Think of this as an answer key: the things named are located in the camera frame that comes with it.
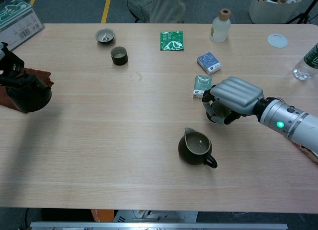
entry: round white lid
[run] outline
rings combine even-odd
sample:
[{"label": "round white lid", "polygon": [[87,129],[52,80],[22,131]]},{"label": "round white lid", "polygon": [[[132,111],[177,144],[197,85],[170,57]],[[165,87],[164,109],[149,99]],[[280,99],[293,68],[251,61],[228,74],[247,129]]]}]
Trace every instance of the round white lid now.
[{"label": "round white lid", "polygon": [[288,46],[288,40],[281,34],[271,34],[267,38],[268,43],[276,48],[285,48]]}]

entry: person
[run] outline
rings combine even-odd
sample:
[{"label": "person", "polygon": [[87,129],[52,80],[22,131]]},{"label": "person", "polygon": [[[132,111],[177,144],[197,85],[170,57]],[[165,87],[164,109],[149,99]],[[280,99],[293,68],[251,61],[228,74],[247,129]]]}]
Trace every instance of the person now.
[{"label": "person", "polygon": [[184,23],[184,0],[127,0],[130,13],[144,23]]}]

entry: teapot handle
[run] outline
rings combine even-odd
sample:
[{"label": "teapot handle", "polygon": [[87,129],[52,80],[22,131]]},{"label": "teapot handle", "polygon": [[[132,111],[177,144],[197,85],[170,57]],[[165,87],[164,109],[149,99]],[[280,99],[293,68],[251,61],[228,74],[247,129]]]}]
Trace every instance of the teapot handle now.
[{"label": "teapot handle", "polygon": [[204,155],[204,162],[203,164],[204,165],[208,165],[210,166],[211,168],[215,169],[216,167],[218,167],[218,163],[217,161],[213,158],[213,156],[211,156],[209,153],[206,153]]}]

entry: gray carpet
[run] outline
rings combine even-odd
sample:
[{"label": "gray carpet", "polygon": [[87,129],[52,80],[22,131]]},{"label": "gray carpet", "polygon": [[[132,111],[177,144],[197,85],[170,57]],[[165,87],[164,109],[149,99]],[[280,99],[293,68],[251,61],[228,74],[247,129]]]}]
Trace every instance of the gray carpet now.
[{"label": "gray carpet", "polygon": [[[186,0],[186,23],[211,23],[223,7],[232,10],[232,23],[251,23],[248,8],[251,0]],[[304,12],[312,0],[303,0],[295,14]],[[100,23],[105,0],[36,0],[35,11],[44,23]],[[318,5],[312,15],[318,13]],[[133,23],[125,0],[111,0],[107,23]],[[312,20],[318,24],[318,17]],[[17,230],[24,227],[23,208],[0,208],[0,230]],[[40,209],[30,209],[28,223],[40,221]],[[316,230],[318,215],[202,213],[198,222],[209,223],[285,223],[291,230]]]}]

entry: small white bowl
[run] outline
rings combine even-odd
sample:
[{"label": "small white bowl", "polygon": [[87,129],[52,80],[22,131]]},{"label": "small white bowl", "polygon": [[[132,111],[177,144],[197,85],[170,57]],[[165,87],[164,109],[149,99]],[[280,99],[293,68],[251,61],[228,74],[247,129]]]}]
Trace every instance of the small white bowl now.
[{"label": "small white bowl", "polygon": [[112,29],[104,28],[98,30],[95,34],[95,39],[102,44],[111,42],[115,37],[115,32]]}]

